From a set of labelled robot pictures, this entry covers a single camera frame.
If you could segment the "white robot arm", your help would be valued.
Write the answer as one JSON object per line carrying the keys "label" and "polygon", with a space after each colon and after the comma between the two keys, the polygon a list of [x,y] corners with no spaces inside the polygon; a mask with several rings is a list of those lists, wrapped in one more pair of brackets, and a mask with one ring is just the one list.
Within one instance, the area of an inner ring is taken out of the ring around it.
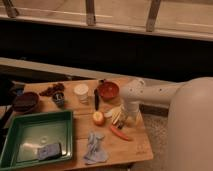
{"label": "white robot arm", "polygon": [[169,106],[168,171],[213,171],[213,77],[153,86],[136,78],[120,97],[131,116],[141,102]]}

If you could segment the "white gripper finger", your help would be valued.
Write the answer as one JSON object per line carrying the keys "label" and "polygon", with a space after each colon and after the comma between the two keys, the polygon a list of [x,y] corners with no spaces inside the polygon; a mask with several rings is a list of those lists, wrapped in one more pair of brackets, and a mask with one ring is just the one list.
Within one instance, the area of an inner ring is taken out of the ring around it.
{"label": "white gripper finger", "polygon": [[140,125],[140,122],[141,122],[141,114],[138,113],[135,117],[135,120],[134,120],[134,126],[138,127]]}
{"label": "white gripper finger", "polygon": [[128,118],[128,115],[127,115],[125,109],[121,108],[121,114],[120,114],[120,117],[119,117],[119,121],[125,122],[127,120],[127,118]]}

